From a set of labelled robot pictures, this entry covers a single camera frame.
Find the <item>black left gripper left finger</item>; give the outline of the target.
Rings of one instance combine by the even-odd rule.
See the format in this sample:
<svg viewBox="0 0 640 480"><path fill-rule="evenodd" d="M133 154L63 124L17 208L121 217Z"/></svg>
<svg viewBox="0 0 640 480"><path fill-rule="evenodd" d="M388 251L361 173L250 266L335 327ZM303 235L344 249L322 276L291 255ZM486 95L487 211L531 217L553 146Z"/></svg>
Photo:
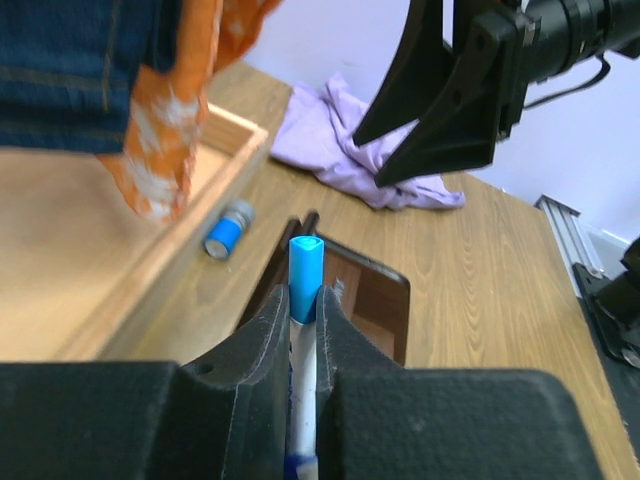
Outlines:
<svg viewBox="0 0 640 480"><path fill-rule="evenodd" d="M203 420L219 479L281 479L289 398L289 292L274 287L259 311L183 366L207 386Z"/></svg>

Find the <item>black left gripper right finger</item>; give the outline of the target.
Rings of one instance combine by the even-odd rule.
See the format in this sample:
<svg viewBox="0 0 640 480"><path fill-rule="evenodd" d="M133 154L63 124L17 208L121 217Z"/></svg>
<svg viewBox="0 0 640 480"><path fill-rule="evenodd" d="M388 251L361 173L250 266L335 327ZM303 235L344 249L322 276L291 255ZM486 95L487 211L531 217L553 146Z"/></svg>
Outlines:
<svg viewBox="0 0 640 480"><path fill-rule="evenodd" d="M377 441L384 415L376 410L382 388L377 383L402 367L385 356L346 318L334 290L320 288L316 297L317 354L316 455L321 479L358 473L355 443Z"/></svg>

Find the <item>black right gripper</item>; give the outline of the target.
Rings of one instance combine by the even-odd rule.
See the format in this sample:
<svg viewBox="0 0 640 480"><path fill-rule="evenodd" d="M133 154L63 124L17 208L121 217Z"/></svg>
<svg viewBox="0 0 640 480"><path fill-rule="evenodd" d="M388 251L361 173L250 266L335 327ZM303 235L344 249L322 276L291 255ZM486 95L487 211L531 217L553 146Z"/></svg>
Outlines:
<svg viewBox="0 0 640 480"><path fill-rule="evenodd" d="M524 109L527 63L540 33L540 20L527 6L475 1L474 15L492 18L489 25L470 26L453 66L453 50L443 38L443 2L409 4L396 54L353 134L361 146L419 118L376 174L378 186L464 170L481 162L475 156L492 140L510 137Z"/></svg>

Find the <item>brown wooden desk organizer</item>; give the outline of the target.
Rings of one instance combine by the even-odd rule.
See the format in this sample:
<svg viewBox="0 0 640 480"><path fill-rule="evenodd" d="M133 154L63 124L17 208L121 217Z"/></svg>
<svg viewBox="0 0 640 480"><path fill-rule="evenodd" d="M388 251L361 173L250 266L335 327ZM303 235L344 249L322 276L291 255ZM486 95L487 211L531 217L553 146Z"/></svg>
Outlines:
<svg viewBox="0 0 640 480"><path fill-rule="evenodd" d="M406 364L411 286L396 270L373 260L317 230L320 216L311 210L304 219L288 220L237 326L259 310L278 284L288 282L289 241L299 235L324 240L324 284L337 296L347 319L383 354Z"/></svg>

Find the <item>white marker blue cap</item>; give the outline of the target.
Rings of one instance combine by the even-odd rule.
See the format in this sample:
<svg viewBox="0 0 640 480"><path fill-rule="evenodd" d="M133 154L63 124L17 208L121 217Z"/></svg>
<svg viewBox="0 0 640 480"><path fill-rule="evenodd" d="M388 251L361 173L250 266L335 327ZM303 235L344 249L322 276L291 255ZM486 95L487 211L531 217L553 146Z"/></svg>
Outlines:
<svg viewBox="0 0 640 480"><path fill-rule="evenodd" d="M323 284L324 241L303 235L289 241L290 399L284 477L317 479L316 298Z"/></svg>

